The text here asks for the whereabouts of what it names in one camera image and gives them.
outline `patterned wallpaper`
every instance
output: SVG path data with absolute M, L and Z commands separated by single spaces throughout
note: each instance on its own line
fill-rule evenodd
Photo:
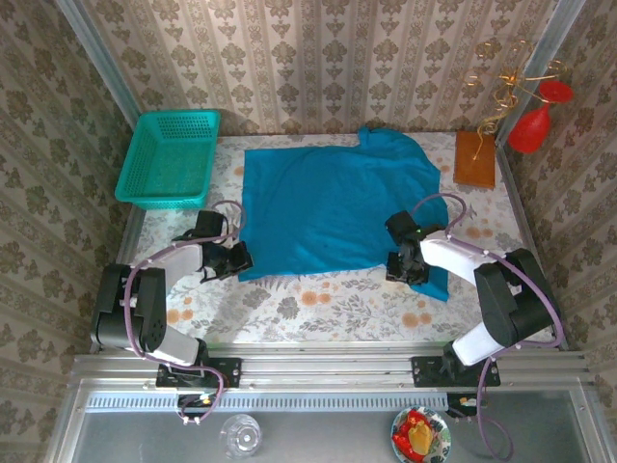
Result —
M 517 60 L 508 40 L 538 39 L 556 4 L 79 1 L 143 111 L 218 108 L 223 135 L 473 126 L 493 103 L 469 70 Z
M 130 129 L 53 2 L 0 1 L 0 461 L 39 461 L 127 208 Z
M 617 2 L 586 0 L 558 53 L 573 102 L 551 109 L 550 137 L 511 154 L 545 271 L 573 347 L 588 352 L 617 436 Z

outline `brown wooden board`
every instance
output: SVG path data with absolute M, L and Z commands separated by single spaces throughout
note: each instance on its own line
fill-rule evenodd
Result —
M 482 149 L 473 160 L 479 145 L 477 132 L 456 132 L 454 181 L 463 185 L 495 188 L 495 137 L 484 135 Z

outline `floral tablecloth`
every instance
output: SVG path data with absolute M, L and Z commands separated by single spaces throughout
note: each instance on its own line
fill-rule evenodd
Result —
M 498 168 L 494 190 L 457 185 L 452 181 L 455 134 L 409 136 L 442 171 L 441 191 L 455 192 L 468 203 L 468 217 L 456 233 L 490 249 L 507 251 L 522 246 Z M 356 135 L 221 138 L 207 202 L 242 200 L 244 150 L 357 144 Z M 453 218 L 458 206 L 447 203 Z M 237 221 L 238 213 L 232 206 L 225 212 Z M 197 213 L 148 211 L 136 261 L 193 228 Z M 180 280 L 168 296 L 167 319 L 182 332 L 214 342 L 452 340 L 481 319 L 475 287 L 454 275 L 449 278 L 447 303 L 418 294 L 406 285 L 387 282 L 385 275 L 385 267 L 379 266 L 245 283 L 229 278 L 200 285 L 201 276 L 195 274 Z

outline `green basket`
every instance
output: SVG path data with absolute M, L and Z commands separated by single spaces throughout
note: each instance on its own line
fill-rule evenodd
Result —
M 210 184 L 218 111 L 142 115 L 128 148 L 116 199 L 143 209 L 201 208 Z

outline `fruit on plate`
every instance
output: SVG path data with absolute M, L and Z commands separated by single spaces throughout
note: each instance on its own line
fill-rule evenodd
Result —
M 422 414 L 412 410 L 405 422 L 392 435 L 392 441 L 408 459 L 422 463 L 431 448 L 433 430 Z

